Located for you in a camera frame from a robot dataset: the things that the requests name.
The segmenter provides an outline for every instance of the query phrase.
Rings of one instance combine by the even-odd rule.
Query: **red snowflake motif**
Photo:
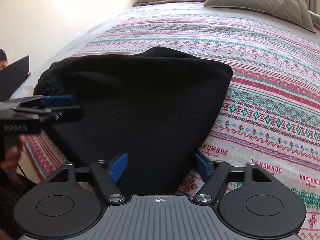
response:
[[[195,179],[191,179],[190,177],[187,179],[183,180],[182,183],[182,190],[183,192],[187,191],[189,192],[190,190],[195,190],[196,187],[196,183],[195,183]]]
[[[313,214],[309,219],[308,219],[308,224],[310,228],[313,228],[313,226],[317,223],[316,219],[316,214]]]

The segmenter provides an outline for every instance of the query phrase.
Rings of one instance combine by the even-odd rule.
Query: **metal bolt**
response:
[[[124,196],[122,196],[121,194],[112,194],[108,197],[108,200],[112,202],[120,202],[123,199],[124,199]]]
[[[196,196],[196,200],[199,202],[209,202],[211,200],[211,196],[208,194],[199,194]]]

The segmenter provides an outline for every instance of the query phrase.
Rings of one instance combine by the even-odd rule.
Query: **gray ribbed plate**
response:
[[[208,206],[187,196],[133,196],[107,208],[101,220],[70,240],[248,240],[227,228]],[[300,239],[293,235],[287,240]]]

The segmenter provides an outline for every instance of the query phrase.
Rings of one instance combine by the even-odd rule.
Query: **black laptop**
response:
[[[29,56],[10,64],[0,71],[0,102],[8,100],[27,79]]]

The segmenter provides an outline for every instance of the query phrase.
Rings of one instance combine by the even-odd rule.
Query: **white wall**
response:
[[[128,9],[133,0],[0,0],[0,48],[34,71],[70,41]]]

